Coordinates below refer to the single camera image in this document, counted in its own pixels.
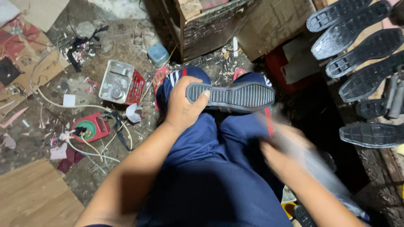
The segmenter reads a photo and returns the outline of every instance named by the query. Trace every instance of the foot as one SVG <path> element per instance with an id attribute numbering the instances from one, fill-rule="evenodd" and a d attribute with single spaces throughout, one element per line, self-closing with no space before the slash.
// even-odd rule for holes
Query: foot
<path id="1" fill-rule="evenodd" d="M 241 75 L 243 75 L 243 74 L 244 74 L 243 71 L 238 72 L 238 73 L 237 73 L 237 76 L 236 76 L 236 79 L 239 78 L 239 77 L 240 77 Z"/>
<path id="2" fill-rule="evenodd" d="M 166 70 L 165 72 L 161 71 L 160 73 L 157 74 L 156 77 L 153 78 L 153 81 L 151 82 L 153 87 L 155 87 L 157 85 L 157 87 L 155 88 L 155 91 L 154 91 L 155 93 L 157 93 L 158 88 L 163 84 L 163 83 L 160 83 L 160 84 L 158 84 L 158 83 L 161 81 L 162 78 L 164 78 L 168 74 L 170 74 L 170 71 L 168 71 L 168 70 Z"/>

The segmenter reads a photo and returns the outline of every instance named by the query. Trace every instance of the white tissue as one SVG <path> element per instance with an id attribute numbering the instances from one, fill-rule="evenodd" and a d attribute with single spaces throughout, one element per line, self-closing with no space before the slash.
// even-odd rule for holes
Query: white tissue
<path id="1" fill-rule="evenodd" d="M 126 109 L 126 113 L 124 114 L 124 116 L 126 115 L 126 117 L 133 123 L 138 123 L 140 122 L 140 116 L 139 114 L 135 113 L 136 110 L 138 109 L 143 109 L 140 106 L 137 106 L 137 104 L 132 104 L 130 106 L 128 106 L 128 108 Z"/>

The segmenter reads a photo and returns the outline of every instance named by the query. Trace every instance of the fingernail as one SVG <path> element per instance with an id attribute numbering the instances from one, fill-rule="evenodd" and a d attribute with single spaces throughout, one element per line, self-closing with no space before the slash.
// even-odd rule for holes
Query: fingernail
<path id="1" fill-rule="evenodd" d="M 206 95 L 206 97 L 208 97 L 208 98 L 210 97 L 210 91 L 209 90 L 204 91 L 203 94 Z"/>

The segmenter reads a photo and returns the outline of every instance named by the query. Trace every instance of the leg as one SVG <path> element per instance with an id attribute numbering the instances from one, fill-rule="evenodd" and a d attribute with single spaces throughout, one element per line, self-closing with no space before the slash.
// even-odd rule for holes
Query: leg
<path id="1" fill-rule="evenodd" d="M 258 73 L 246 73 L 233 83 L 259 82 L 272 86 L 270 81 Z M 284 184 L 272 173 L 264 162 L 258 137 L 270 137 L 271 122 L 265 122 L 260 115 L 270 116 L 270 108 L 257 113 L 228 116 L 220 125 L 220 139 L 224 142 L 226 156 L 231 162 L 257 172 L 272 188 L 279 200 L 282 199 Z"/>
<path id="2" fill-rule="evenodd" d="M 167 113 L 172 88 L 183 76 L 193 76 L 202 79 L 205 84 L 210 84 L 209 76 L 197 67 L 181 69 L 166 75 L 156 92 L 157 102 L 163 113 Z M 217 140 L 215 119 L 208 113 L 201 113 L 196 123 L 183 132 L 174 143 L 163 167 L 179 166 L 213 155 L 224 157 L 224 147 L 220 146 Z"/>

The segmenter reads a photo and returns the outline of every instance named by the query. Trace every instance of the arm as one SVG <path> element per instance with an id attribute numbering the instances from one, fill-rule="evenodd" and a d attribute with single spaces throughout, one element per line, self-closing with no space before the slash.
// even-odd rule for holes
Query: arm
<path id="1" fill-rule="evenodd" d="M 209 92 L 193 103 L 185 97 L 190 83 L 202 82 L 185 76 L 174 86 L 168 101 L 166 120 L 107 176 L 75 226 L 106 224 L 131 226 L 180 134 L 193 125 L 206 107 Z"/>
<path id="2" fill-rule="evenodd" d="M 289 131 L 292 141 L 301 146 L 311 144 L 297 132 Z M 279 152 L 267 142 L 261 143 L 267 163 L 278 178 L 294 191 L 318 227 L 364 227 L 320 182 L 297 162 Z"/>

